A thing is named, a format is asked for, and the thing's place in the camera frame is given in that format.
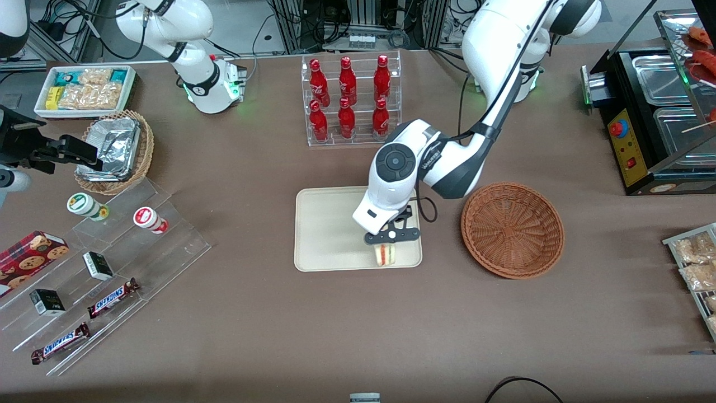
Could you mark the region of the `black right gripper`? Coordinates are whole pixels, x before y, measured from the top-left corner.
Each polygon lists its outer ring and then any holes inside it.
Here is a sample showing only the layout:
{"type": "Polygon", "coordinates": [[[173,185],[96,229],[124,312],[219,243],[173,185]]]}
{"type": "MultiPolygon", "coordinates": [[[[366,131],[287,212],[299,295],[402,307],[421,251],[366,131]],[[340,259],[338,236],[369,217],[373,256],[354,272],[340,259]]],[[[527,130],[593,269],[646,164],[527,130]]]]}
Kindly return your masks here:
{"type": "MultiPolygon", "coordinates": [[[[1,163],[54,174],[55,163],[42,161],[37,156],[38,150],[51,141],[39,131],[46,123],[28,118],[5,106],[1,110],[1,163]]],[[[95,171],[103,169],[104,162],[98,156],[98,149],[74,136],[61,136],[56,141],[56,151],[60,163],[82,165],[95,171]]]]}

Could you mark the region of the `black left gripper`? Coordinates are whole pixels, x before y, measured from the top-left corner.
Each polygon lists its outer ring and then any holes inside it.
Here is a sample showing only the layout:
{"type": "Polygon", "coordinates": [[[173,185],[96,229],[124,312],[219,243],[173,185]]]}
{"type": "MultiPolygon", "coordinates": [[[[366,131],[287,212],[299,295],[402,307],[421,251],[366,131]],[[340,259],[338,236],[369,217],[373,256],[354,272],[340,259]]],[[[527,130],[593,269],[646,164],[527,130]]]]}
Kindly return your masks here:
{"type": "Polygon", "coordinates": [[[393,242],[410,242],[420,239],[420,230],[410,223],[413,217],[412,206],[406,206],[394,219],[386,223],[386,229],[376,234],[365,234],[366,245],[392,244],[393,242]]]}

